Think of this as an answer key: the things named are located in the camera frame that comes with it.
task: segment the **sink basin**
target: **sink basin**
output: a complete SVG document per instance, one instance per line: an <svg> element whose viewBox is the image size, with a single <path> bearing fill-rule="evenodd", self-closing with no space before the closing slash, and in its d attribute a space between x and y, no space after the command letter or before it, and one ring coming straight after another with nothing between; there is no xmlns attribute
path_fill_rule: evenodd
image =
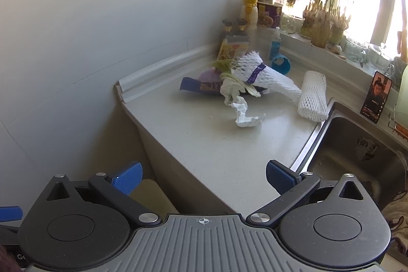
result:
<svg viewBox="0 0 408 272"><path fill-rule="evenodd" d="M328 120L317 125L291 169L324 180L352 173L382 210L405 190L407 149L345 105L331 100L328 108Z"/></svg>

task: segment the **crumpled tissue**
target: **crumpled tissue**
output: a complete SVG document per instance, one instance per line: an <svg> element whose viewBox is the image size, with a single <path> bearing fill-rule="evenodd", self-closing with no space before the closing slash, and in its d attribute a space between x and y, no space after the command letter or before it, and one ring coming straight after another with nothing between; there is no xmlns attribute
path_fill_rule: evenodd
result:
<svg viewBox="0 0 408 272"><path fill-rule="evenodd" d="M236 97L236 103L231 103L231 107L235 109L237 113L237 120L235 123L238 127L254 127L260 125L266 117L266 114L262 116L246 116L246 110L248 109L248 104L245 99L241 96Z"/></svg>

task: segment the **smartphone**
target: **smartphone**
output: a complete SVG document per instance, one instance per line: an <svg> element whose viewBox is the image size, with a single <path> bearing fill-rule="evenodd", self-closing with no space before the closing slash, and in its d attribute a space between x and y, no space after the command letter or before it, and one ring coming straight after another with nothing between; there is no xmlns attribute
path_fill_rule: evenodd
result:
<svg viewBox="0 0 408 272"><path fill-rule="evenodd" d="M377 123L384 110L391 85L391 79L378 71L375 72L360 114L364 115L373 123Z"/></svg>

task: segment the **sprouting garlic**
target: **sprouting garlic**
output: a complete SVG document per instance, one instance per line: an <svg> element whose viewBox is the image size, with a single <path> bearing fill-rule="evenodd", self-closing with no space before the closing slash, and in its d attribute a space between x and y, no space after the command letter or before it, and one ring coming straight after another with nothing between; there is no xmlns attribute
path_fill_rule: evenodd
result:
<svg viewBox="0 0 408 272"><path fill-rule="evenodd" d="M318 6L316 19L320 21L333 21L334 16L332 14L332 11L334 3L335 0L326 0L323 6L323 2L320 2Z"/></svg>
<svg viewBox="0 0 408 272"><path fill-rule="evenodd" d="M313 21L316 18L319 3L321 0L310 0L309 5L303 11L303 18Z"/></svg>
<svg viewBox="0 0 408 272"><path fill-rule="evenodd" d="M342 30L348 29L348 24L351 20L351 15L346 19L346 10L347 7L344 8L342 15L340 14L340 6L333 10L333 24Z"/></svg>

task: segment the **wooden utensil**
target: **wooden utensil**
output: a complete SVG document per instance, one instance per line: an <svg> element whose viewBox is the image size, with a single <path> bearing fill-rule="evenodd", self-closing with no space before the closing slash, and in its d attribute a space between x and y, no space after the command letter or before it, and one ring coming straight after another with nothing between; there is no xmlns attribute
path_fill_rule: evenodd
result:
<svg viewBox="0 0 408 272"><path fill-rule="evenodd" d="M401 60L408 63L408 52L407 52L407 5L405 0L401 0L402 8L402 31L398 34L398 53L401 54Z"/></svg>

